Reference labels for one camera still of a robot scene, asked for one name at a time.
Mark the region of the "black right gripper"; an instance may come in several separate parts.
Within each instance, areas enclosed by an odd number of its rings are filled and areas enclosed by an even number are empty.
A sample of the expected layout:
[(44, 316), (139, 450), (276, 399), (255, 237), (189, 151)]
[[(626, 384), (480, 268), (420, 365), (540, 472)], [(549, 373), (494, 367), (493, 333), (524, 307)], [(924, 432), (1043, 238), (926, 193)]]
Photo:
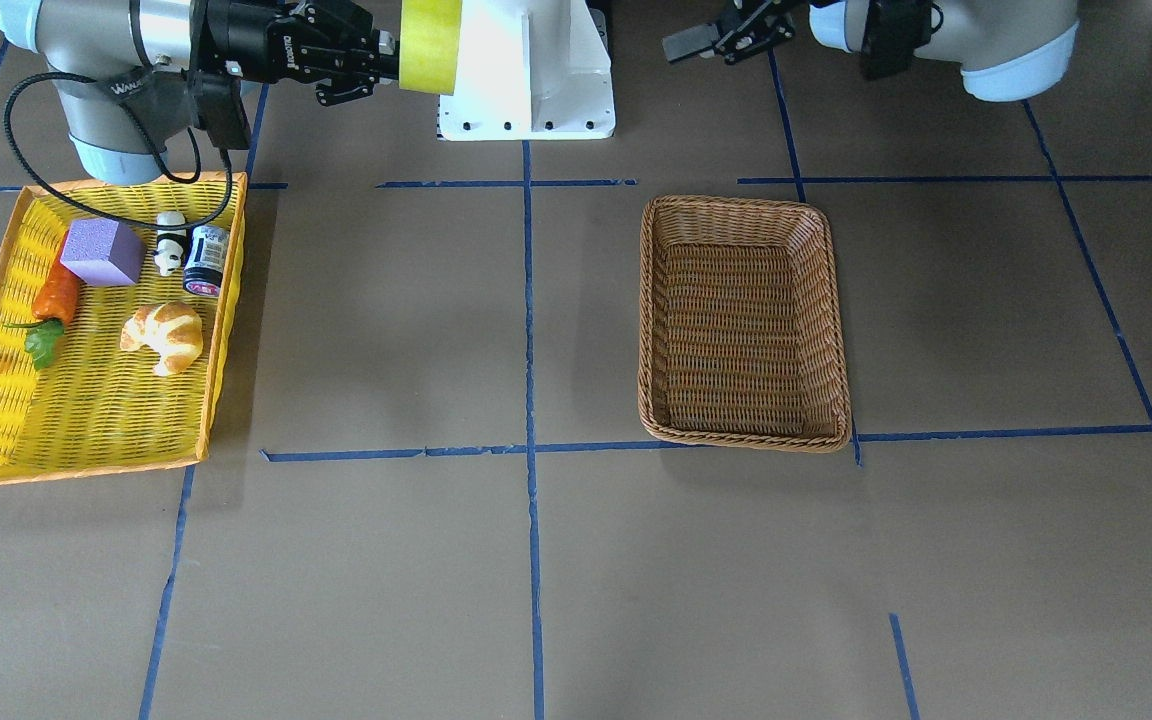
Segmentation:
[(324, 106), (369, 97), (397, 81), (397, 37), (353, 1), (194, 1), (194, 77), (314, 85)]

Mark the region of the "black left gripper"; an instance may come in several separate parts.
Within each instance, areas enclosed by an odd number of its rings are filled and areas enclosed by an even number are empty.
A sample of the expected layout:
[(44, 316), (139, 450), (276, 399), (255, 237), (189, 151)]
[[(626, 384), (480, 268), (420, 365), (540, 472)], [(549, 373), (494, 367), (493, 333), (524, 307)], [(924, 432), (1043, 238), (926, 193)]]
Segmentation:
[(767, 53), (797, 33), (791, 14), (810, 1), (723, 1), (717, 24), (699, 24), (664, 37), (669, 65), (694, 58), (719, 56), (737, 65)]

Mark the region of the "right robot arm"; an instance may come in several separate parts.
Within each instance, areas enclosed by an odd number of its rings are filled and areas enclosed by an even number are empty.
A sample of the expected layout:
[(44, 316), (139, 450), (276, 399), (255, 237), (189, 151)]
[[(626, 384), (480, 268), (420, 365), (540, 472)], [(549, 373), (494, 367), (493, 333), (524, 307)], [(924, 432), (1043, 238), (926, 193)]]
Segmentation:
[(324, 106), (397, 79), (399, 45), (353, 1), (0, 1), (6, 41), (41, 56), (82, 167), (109, 184), (166, 173), (166, 142), (252, 142), (243, 94), (293, 79)]

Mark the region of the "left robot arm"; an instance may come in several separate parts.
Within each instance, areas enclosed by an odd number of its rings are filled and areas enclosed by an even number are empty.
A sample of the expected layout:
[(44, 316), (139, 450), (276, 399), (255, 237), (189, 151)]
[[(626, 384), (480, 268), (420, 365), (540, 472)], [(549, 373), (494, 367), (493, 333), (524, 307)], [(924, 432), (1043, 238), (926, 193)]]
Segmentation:
[[(664, 37), (670, 65), (717, 56), (737, 65), (790, 41), (799, 1), (726, 1), (717, 18)], [(861, 77), (886, 79), (916, 59), (957, 65), (968, 94), (1014, 103), (1064, 77), (1079, 31), (1076, 1), (808, 1), (818, 44), (858, 59)]]

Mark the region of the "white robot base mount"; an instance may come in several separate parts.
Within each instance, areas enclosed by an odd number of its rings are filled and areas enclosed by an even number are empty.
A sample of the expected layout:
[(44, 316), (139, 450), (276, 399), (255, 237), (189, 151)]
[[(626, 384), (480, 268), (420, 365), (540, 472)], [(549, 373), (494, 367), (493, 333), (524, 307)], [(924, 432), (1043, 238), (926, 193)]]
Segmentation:
[(463, 1), (444, 141), (604, 141), (617, 115), (604, 1)]

